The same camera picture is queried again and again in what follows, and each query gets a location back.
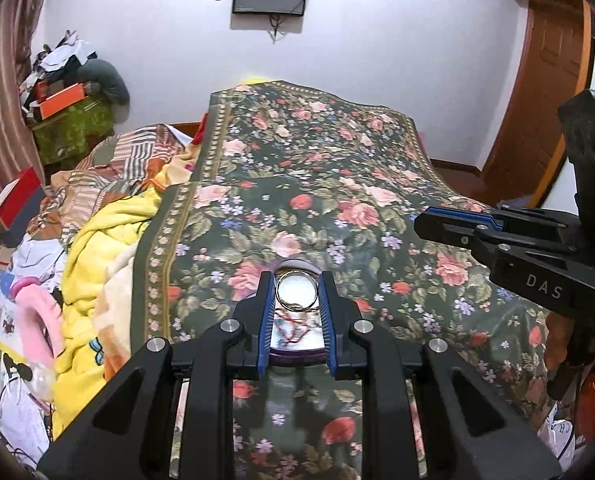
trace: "brown door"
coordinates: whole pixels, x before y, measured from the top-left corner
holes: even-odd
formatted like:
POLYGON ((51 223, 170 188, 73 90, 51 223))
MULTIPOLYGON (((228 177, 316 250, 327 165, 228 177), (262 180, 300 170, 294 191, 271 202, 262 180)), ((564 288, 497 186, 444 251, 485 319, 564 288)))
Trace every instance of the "brown door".
POLYGON ((532 195, 540 184, 562 136, 557 107, 576 93, 582 38, 581 11, 530 0, 515 88, 482 171, 487 203, 532 195))

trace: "orange box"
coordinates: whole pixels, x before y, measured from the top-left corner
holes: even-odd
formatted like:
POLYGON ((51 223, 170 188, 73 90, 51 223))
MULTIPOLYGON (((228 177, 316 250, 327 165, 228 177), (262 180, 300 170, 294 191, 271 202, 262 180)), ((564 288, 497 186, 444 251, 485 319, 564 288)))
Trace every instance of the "orange box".
POLYGON ((48 118, 82 99, 84 99, 84 85, 82 83, 77 83, 69 86, 69 88, 65 88, 55 95, 51 95, 46 101, 40 103, 39 111, 42 114, 42 119, 48 118))

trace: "yellow blanket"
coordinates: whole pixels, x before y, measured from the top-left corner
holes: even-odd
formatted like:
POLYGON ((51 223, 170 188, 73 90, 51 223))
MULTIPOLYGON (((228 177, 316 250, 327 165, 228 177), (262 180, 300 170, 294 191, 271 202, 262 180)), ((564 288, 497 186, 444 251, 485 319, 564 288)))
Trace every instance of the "yellow blanket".
POLYGON ((188 180, 190 171, 186 164, 199 155, 199 146, 189 148, 192 152, 176 155, 145 192, 100 210, 72 242, 62 278, 65 350, 55 360, 55 437, 106 383, 103 349, 93 327, 93 311, 107 279, 106 268, 118 254, 138 242, 146 221, 157 213, 162 190, 188 180))

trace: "dark green floral cloth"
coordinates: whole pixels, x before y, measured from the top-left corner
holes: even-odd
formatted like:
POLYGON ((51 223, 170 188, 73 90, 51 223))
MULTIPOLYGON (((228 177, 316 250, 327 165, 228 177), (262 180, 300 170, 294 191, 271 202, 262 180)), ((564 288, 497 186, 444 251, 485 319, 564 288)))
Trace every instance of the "dark green floral cloth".
MULTIPOLYGON (((434 173, 407 116, 282 82, 218 92, 193 180, 167 190, 140 243, 133 350, 199 336, 262 271, 299 258, 395 336, 445 338, 536 428, 545 312, 493 285, 468 251, 420 240, 413 220, 431 205, 485 208, 434 173)), ((233 393, 238 478, 357 478, 359 382, 271 367, 233 393)))

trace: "metal screw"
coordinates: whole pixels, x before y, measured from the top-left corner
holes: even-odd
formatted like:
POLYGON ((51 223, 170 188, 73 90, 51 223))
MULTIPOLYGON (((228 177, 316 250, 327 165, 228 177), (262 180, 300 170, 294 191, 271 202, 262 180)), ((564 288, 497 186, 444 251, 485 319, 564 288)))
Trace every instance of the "metal screw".
POLYGON ((240 322, 236 319, 225 319, 219 324, 219 328, 224 332, 235 332, 240 327, 240 322))
POLYGON ((146 348, 148 348, 151 352, 159 352, 160 350, 164 349, 165 346, 166 341, 161 337, 153 337, 146 343, 146 348))
POLYGON ((368 334, 373 330, 373 323, 367 321, 366 319, 360 319, 353 323, 353 328, 357 330, 360 334, 368 334))
POLYGON ((449 343, 443 339, 440 339, 439 337, 436 337, 429 341, 429 348, 437 354, 443 354, 449 349, 449 343))

